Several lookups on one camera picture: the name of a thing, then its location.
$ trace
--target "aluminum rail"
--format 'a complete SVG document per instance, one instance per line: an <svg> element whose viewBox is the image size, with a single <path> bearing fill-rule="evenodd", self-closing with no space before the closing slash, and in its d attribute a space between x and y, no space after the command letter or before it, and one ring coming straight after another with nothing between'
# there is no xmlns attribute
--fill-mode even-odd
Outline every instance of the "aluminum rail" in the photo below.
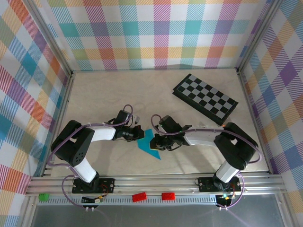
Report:
<svg viewBox="0 0 303 227"><path fill-rule="evenodd" d="M286 192L282 177L268 173L243 173L245 194L273 194ZM195 180L199 177L212 177L213 174L173 174L173 175L126 175L101 176L115 178L115 189L112 195L132 195L146 192L149 195L160 195L162 192L175 192L176 195L222 194L222 192L199 192ZM61 189L63 177L33 177L27 190L27 196L40 193L63 195ZM64 189L70 195L72 181L66 180Z"/></svg>

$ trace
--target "colorful plaid pattern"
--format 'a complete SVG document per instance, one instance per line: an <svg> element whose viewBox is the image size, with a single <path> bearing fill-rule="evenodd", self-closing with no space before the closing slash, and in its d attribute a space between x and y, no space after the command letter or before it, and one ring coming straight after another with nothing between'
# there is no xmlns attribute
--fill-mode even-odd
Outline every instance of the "colorful plaid pattern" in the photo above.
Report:
<svg viewBox="0 0 303 227"><path fill-rule="evenodd" d="M283 1L244 73L271 165L303 226L303 1Z"/></svg>
<svg viewBox="0 0 303 227"><path fill-rule="evenodd" d="M48 0L40 10L75 70L233 68L265 2Z"/></svg>
<svg viewBox="0 0 303 227"><path fill-rule="evenodd" d="M21 0L0 0L0 227L42 168L67 76Z"/></svg>
<svg viewBox="0 0 303 227"><path fill-rule="evenodd" d="M245 45L244 45L244 47L243 47L243 49L241 51L240 57L238 58L238 61L237 61L237 64L236 64L237 67L240 66L241 61L243 60L243 57L245 56L245 54L246 54L246 52L248 50L248 47L250 46L252 40L254 39L256 32L259 30L259 28L260 28L260 26L262 24L263 18L264 18L265 14L266 14L269 6L270 6L270 3L272 1L273 0L267 0L266 3L265 3L265 5L264 5L264 7L263 7L263 9L262 9L262 11L261 11L261 13L259 14L259 17L258 17L258 19L257 19L257 21L256 21L256 23L255 23L255 25L254 25L254 27L252 29L252 31L250 32L250 35L248 36L248 39L246 40L246 43L245 43Z"/></svg>

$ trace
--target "red lego brick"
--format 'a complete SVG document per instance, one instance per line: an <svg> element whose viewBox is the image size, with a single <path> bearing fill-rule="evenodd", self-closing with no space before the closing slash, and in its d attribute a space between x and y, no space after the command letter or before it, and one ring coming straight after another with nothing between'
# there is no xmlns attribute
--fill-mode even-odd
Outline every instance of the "red lego brick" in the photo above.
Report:
<svg viewBox="0 0 303 227"><path fill-rule="evenodd" d="M147 196L145 192L133 195L133 202L138 202L138 201L142 201L142 200L146 200Z"/></svg>
<svg viewBox="0 0 303 227"><path fill-rule="evenodd" d="M162 193L162 200L176 200L176 194L174 192Z"/></svg>

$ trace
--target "wire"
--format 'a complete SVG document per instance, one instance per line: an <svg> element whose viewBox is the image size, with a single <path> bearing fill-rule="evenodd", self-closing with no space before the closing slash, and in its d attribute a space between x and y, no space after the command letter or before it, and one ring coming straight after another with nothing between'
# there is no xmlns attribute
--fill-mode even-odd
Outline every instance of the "wire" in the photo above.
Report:
<svg viewBox="0 0 303 227"><path fill-rule="evenodd" d="M233 207L234 205L236 205L240 201L240 199L242 198L242 196L243 196L244 188L245 188L245 181L244 181L244 177L241 174L238 174L238 176L241 178L242 183L243 183L240 196L238 197L238 199L233 204L231 204L229 206L226 206L226 208L230 208L230 207Z"/></svg>
<svg viewBox="0 0 303 227"><path fill-rule="evenodd" d="M75 177L75 176L74 176L74 175L68 175L68 176L66 176L66 177L63 179L62 184L61 184L61 188L62 188L63 195L66 197L66 199L67 199L72 205L75 205L76 207L80 207L80 208L84 208L84 209L85 209L85 207L83 207L83 206L81 206L81 205L79 205L79 204L77 204L77 203L74 203L74 201L71 200L71 199L67 196L67 194L66 194L66 192L65 192L65 190L64 190L64 182L65 182L66 179L69 178L69 177Z"/></svg>
<svg viewBox="0 0 303 227"><path fill-rule="evenodd" d="M228 133L244 142L246 142L248 145L250 145L255 151L258 152L259 154L259 157L257 158L257 160L254 160L254 161L250 161L249 164L253 164L253 163L257 163L259 161L261 161L262 159L262 153L261 151L254 145L252 144L250 141L248 141L247 139L245 139L244 137L232 132L232 131L228 131L228 130L224 130L224 129L215 129L215 128L202 128L202 129L188 129L188 130L184 130L184 131L178 131L178 132L174 132L174 133L166 133L166 132L163 132L163 131L160 131L159 129L157 129L157 127L154 125L153 123L153 118L154 117L159 117L161 120L161 116L158 115L158 114L154 114L153 116L151 116L151 125L152 127L155 129L155 131L157 133L161 133L163 135L168 135L168 136L174 136L174 135L178 135L178 134L181 134L181 133L184 133L184 132L191 132L191 131L211 131L211 132L225 132L225 133Z"/></svg>

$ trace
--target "checkered board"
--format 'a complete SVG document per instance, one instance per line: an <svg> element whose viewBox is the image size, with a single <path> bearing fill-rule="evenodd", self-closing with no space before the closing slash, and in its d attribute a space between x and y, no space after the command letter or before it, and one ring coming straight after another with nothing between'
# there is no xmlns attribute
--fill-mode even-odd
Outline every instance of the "checkered board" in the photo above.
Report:
<svg viewBox="0 0 303 227"><path fill-rule="evenodd" d="M206 84L204 81L188 74L175 88L173 94L222 125L238 102Z"/></svg>

